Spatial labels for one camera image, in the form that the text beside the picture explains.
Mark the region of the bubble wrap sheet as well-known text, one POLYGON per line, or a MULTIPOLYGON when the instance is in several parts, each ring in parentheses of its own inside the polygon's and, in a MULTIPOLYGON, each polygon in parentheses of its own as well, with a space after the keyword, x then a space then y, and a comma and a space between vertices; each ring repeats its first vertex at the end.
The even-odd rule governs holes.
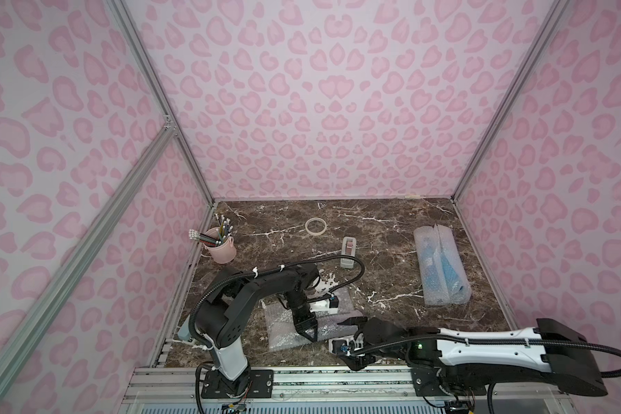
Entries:
POLYGON ((302 310, 301 316, 294 318, 293 311, 279 302, 267 305, 265 321, 267 325, 268 350, 271 352, 297 348, 333 340, 355 334, 357 327, 341 325, 347 319, 362 317, 363 314, 353 306, 346 288, 334 293, 332 303, 310 304, 308 312, 302 310))
POLYGON ((423 226, 414 230, 419 272, 427 306, 448 305, 449 292, 443 274, 440 239, 437 230, 423 226))
POLYGON ((443 286, 443 303, 446 305, 465 305, 471 299, 471 286, 467 279, 467 273, 462 263, 461 257, 458 252, 458 248, 455 242, 454 234, 449 227, 443 225, 437 225, 435 227, 436 235, 438 237, 438 253, 439 253, 439 273, 442 279, 443 286), (463 289, 455 297, 450 297, 445 278, 443 275, 443 269, 441 264, 441 254, 445 254, 450 260, 454 269, 462 278, 463 289))

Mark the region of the white tape dispenser pink roll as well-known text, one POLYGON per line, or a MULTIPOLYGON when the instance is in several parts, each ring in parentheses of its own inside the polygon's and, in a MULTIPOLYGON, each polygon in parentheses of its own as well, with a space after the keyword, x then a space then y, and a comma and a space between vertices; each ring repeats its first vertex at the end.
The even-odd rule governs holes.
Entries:
POLYGON ((345 269, 354 268, 355 261, 353 260, 353 257, 355 257, 355 251, 356 251, 356 239, 351 236, 345 236, 343 238, 343 244, 342 244, 341 255, 343 257, 340 259, 340 267, 345 268, 345 269))

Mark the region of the blue glass bottle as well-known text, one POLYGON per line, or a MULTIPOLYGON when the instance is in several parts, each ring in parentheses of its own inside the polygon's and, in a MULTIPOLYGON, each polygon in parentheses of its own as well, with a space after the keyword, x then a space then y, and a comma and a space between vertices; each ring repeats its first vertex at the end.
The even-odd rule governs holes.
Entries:
POLYGON ((439 267, 436 263, 435 249, 431 245, 424 248, 423 264, 424 287, 429 291, 441 293, 443 291, 442 279, 439 273, 439 267))

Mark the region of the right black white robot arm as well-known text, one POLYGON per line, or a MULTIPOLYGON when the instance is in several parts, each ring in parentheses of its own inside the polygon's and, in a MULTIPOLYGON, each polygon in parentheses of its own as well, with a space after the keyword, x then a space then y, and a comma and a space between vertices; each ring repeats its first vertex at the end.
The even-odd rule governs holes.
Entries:
POLYGON ((357 331, 332 339, 331 353, 353 371, 380 359, 405 362, 417 396, 473 398, 486 394, 491 385, 541 383, 562 393, 604 397, 604 381, 621 377, 621 350, 589 343, 550 318, 503 332, 404 329, 366 317, 349 318, 343 325, 357 331))

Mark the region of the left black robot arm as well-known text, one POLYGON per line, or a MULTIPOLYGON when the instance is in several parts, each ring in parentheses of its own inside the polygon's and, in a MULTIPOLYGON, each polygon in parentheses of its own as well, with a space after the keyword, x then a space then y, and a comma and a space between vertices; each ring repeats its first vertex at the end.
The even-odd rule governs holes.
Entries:
POLYGON ((264 271, 258 268, 246 272, 231 267, 223 269, 198 300, 187 322, 191 338, 211 354, 213 374, 219 388, 229 397, 243 397, 248 392, 252 374, 241 336, 261 300, 281 296, 292 313, 297 334, 315 343, 319 325, 312 305, 331 301, 335 291, 359 281, 365 270, 364 263, 350 255, 328 255, 284 263, 264 271), (355 263, 358 274, 317 298, 309 298, 306 292, 319 278, 317 265, 341 259, 355 263))

